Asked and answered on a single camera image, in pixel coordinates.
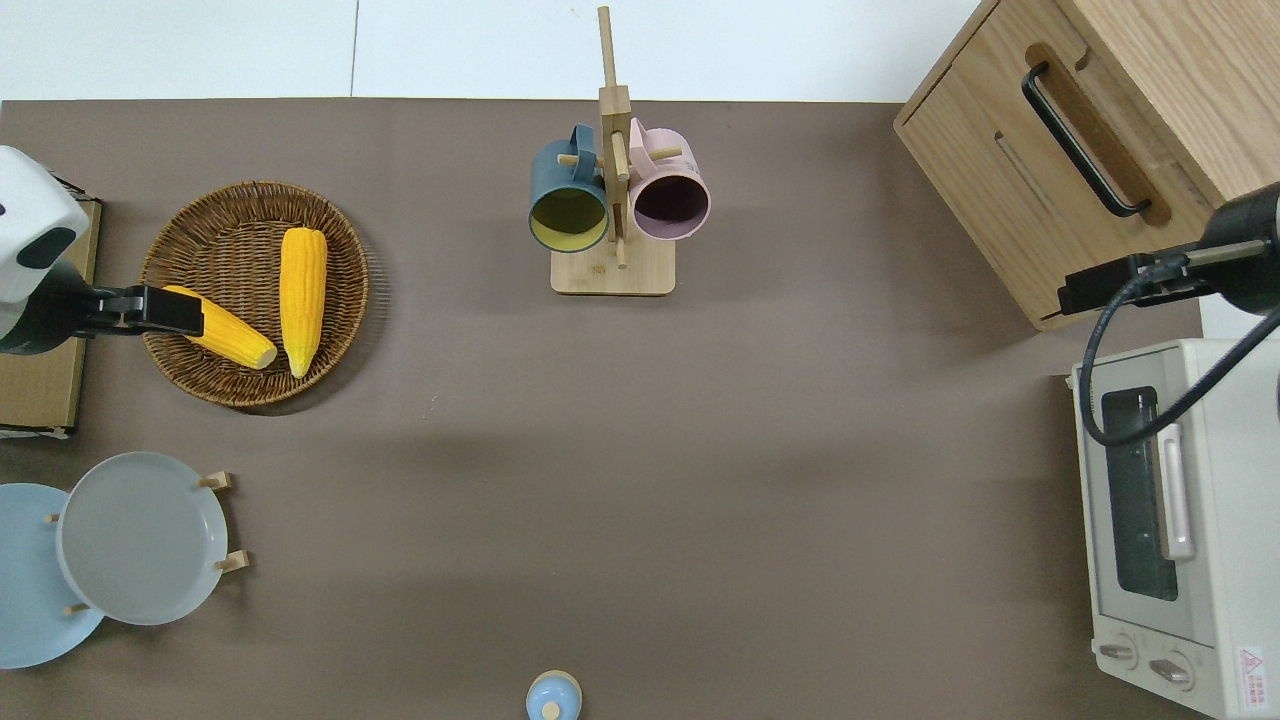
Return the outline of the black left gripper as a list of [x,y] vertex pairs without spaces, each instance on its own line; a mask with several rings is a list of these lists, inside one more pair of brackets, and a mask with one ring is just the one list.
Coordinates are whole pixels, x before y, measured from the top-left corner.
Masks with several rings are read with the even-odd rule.
[[148,327],[145,323],[147,300],[145,284],[123,288],[90,286],[70,296],[76,338],[137,336],[156,332],[202,336],[204,299],[186,288],[148,288]]

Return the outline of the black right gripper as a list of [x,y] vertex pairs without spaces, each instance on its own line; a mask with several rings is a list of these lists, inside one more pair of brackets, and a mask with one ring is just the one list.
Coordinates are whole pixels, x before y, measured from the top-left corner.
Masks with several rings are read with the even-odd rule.
[[1100,310],[1128,284],[1139,281],[1132,301],[1180,301],[1216,293],[1212,284],[1190,266],[1194,245],[1179,245],[1153,252],[1135,252],[1068,274],[1060,287],[1060,314],[1076,315]]

